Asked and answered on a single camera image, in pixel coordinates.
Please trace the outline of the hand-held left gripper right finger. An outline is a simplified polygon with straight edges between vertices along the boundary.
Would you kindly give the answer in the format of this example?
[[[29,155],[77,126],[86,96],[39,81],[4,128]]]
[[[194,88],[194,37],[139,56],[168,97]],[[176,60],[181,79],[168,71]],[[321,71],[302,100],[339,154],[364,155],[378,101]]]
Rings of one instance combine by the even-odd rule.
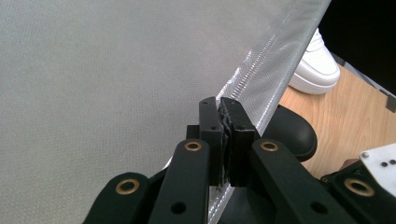
[[[224,179],[233,187],[245,187],[250,174],[249,153],[260,135],[241,103],[222,97],[219,119],[224,128]]]

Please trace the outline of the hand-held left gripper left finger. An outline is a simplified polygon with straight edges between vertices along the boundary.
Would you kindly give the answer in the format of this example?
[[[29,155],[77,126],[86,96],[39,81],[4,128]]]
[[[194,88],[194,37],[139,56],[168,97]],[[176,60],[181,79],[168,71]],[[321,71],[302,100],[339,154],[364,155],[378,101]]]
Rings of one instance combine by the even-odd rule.
[[[205,98],[199,103],[199,121],[187,126],[187,139],[201,139],[210,146],[209,185],[222,185],[222,142],[223,127],[215,97]]]

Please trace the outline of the white sneaker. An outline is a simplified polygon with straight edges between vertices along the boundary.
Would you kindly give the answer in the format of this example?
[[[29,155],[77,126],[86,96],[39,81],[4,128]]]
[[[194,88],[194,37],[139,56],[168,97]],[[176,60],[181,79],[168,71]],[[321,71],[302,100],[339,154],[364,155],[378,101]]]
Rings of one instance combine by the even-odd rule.
[[[337,84],[340,76],[339,66],[316,29],[289,85],[307,94],[325,94]]]

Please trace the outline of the metal shoe rack grey shelves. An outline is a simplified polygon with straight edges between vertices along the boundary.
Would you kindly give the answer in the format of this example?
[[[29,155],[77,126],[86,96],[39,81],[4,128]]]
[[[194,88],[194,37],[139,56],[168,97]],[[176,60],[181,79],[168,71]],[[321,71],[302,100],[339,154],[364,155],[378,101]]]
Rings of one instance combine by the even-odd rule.
[[[207,97],[267,126],[331,0],[0,0],[0,224],[81,224]]]

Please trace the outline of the grey table bracket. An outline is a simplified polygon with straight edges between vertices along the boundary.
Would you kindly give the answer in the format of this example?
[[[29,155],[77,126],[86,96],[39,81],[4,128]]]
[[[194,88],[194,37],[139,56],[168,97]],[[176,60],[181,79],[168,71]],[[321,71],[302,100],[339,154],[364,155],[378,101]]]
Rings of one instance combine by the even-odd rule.
[[[387,98],[386,108],[392,113],[396,113],[396,98],[389,95]]]

